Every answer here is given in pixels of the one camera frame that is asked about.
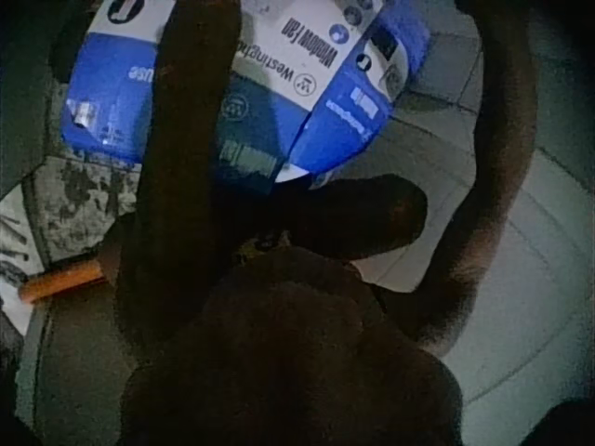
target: orange object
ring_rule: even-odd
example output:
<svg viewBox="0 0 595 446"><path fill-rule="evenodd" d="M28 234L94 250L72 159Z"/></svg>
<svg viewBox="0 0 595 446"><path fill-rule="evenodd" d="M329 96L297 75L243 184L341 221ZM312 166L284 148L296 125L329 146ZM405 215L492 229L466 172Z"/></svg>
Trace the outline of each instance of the orange object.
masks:
<svg viewBox="0 0 595 446"><path fill-rule="evenodd" d="M32 304L44 297L104 280L98 260L88 260L29 280L19 289L19 297L23 302Z"/></svg>

